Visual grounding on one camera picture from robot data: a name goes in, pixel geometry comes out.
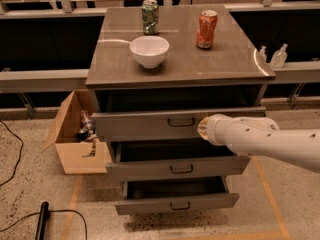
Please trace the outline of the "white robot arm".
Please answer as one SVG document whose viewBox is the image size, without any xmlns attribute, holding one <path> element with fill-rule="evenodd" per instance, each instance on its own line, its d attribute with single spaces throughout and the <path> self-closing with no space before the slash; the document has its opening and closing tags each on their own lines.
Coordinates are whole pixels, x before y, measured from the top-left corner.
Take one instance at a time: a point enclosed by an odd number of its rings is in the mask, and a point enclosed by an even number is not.
<svg viewBox="0 0 320 240">
<path fill-rule="evenodd" d="M 215 146 L 226 146 L 236 154 L 267 156 L 320 172 L 320 130 L 281 130 L 267 117 L 229 117 L 216 114 L 204 118 L 199 135 Z"/>
</svg>

